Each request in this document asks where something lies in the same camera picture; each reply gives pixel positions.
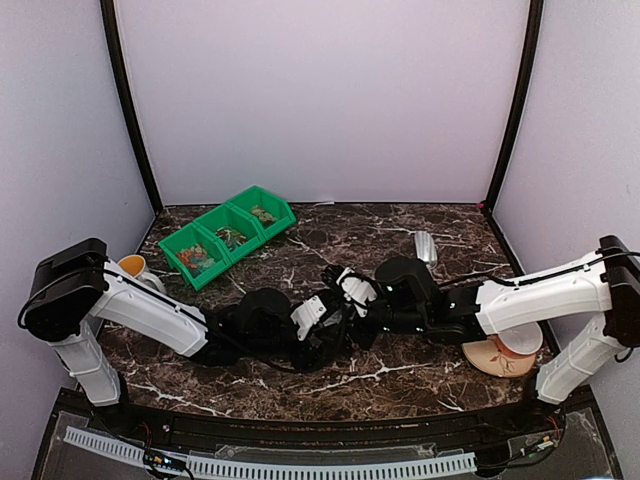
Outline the metal scoop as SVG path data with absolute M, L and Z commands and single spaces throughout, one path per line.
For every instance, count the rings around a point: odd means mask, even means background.
M 421 260 L 429 270 L 436 268 L 438 253 L 433 236 L 424 230 L 414 233 L 414 245 L 416 257 Z

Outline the green bin colourful candies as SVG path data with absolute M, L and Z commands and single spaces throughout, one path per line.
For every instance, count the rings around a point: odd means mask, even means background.
M 232 266 L 222 242 L 195 223 L 160 240 L 158 245 L 169 267 L 195 291 L 202 290 Z

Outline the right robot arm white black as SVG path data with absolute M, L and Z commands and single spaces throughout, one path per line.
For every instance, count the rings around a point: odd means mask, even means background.
M 338 265 L 322 273 L 329 289 L 364 317 L 353 320 L 355 342 L 368 345 L 383 331 L 417 334 L 444 345 L 485 340 L 517 327 L 577 314 L 591 320 L 535 376 L 533 395 L 516 405 L 510 424 L 534 432 L 549 405 L 572 391 L 624 350 L 639 346 L 639 255 L 614 235 L 583 257 L 513 279 L 437 283 L 424 262 L 392 257 L 368 278 Z

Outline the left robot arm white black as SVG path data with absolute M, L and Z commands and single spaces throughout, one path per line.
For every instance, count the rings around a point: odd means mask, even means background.
M 125 380 L 88 318 L 127 327 L 206 367 L 251 358 L 285 373 L 311 373 L 338 355 L 351 315 L 330 289 L 297 306 L 284 293 L 262 288 L 215 311 L 197 308 L 134 278 L 108 258 L 102 240 L 89 238 L 37 265 L 17 323 L 54 349 L 89 402 L 102 408 L 107 425 L 131 436 L 141 427 L 140 412 L 127 403 Z

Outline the green bin mixed candies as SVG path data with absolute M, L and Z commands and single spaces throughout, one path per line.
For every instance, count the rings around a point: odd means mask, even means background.
M 258 221 L 233 205 L 217 206 L 198 217 L 195 223 L 222 242 L 234 264 L 253 253 L 265 242 Z

